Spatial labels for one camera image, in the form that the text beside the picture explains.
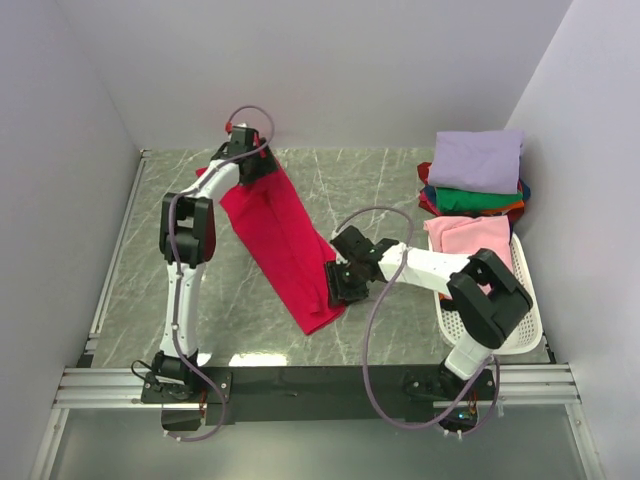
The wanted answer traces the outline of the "crimson red t shirt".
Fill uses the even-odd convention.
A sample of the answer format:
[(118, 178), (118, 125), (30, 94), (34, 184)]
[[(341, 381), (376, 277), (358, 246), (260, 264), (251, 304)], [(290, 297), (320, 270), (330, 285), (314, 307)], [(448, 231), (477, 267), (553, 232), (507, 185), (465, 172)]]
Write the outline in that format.
[(336, 259), (335, 252), (315, 229), (284, 170), (277, 168), (246, 186), (235, 163), (214, 160), (197, 174), (209, 178), (200, 192), (224, 209), (233, 231), (304, 334), (344, 312), (329, 305), (324, 266)]

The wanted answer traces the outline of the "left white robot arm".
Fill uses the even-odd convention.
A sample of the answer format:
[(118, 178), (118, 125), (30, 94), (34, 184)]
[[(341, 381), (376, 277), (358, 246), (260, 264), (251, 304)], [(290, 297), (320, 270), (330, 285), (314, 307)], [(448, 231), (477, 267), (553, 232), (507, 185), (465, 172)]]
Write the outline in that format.
[(256, 129), (229, 123), (226, 130), (227, 141), (204, 172), (162, 200), (159, 249), (166, 262), (168, 297), (152, 371), (165, 378), (164, 389), (179, 402), (193, 399), (202, 384), (195, 372), (197, 306), (205, 267), (216, 247), (214, 207), (233, 188), (250, 185), (278, 169), (268, 140)]

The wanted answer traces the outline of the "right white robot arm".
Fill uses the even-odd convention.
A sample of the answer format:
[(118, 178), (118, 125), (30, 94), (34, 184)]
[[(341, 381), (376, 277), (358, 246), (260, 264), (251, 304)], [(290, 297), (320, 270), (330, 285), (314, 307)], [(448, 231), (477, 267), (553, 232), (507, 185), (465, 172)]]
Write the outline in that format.
[(448, 254), (413, 248), (384, 238), (373, 243), (350, 225), (334, 234), (330, 245), (337, 259), (325, 264), (331, 307), (348, 306), (369, 297), (369, 286), (384, 287), (375, 300), (365, 336), (393, 286), (406, 284), (450, 299), (462, 323), (462, 334), (438, 367), (436, 384), (449, 398), (460, 399), (534, 307), (533, 297), (492, 250)]

